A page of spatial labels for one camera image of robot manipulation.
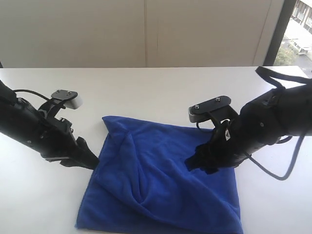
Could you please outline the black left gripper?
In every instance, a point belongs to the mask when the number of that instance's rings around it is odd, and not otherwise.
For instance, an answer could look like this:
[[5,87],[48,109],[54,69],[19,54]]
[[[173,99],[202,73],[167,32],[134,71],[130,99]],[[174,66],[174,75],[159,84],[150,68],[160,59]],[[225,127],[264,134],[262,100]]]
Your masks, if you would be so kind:
[[[94,170],[99,158],[90,150],[84,138],[76,140],[69,132],[69,123],[57,119],[48,121],[28,101],[0,102],[0,132],[35,150],[49,161],[60,161],[64,167]],[[69,159],[77,149],[77,161]]]

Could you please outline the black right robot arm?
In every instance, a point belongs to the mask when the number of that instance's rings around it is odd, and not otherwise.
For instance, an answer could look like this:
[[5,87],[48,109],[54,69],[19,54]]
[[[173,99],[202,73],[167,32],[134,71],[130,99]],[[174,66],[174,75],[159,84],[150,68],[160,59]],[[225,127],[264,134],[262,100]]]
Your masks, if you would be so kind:
[[302,85],[275,88],[246,103],[239,113],[228,96],[215,97],[189,108],[192,123],[210,120],[214,129],[208,142],[195,148],[185,160],[189,171],[213,174],[235,168],[252,154],[269,145],[281,144],[312,134],[312,88]]

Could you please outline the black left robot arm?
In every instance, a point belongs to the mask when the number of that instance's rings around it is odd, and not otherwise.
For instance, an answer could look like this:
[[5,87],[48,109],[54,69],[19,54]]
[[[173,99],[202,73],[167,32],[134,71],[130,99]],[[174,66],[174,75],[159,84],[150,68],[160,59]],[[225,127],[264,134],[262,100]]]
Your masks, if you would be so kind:
[[29,101],[17,96],[4,83],[0,84],[0,132],[40,153],[46,161],[59,161],[65,167],[93,170],[99,158],[82,137],[75,138],[72,123],[56,118],[60,109],[81,106],[78,93],[57,90],[36,109]]

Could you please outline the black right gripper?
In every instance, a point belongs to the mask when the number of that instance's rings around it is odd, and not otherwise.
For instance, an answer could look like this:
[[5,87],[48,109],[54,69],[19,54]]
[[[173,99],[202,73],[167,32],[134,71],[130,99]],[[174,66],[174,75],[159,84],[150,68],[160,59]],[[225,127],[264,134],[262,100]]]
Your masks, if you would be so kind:
[[215,126],[209,144],[198,145],[185,160],[187,170],[211,175],[219,168],[237,167],[254,152],[280,141],[287,131],[278,101],[278,96],[259,96],[245,104],[236,118]]

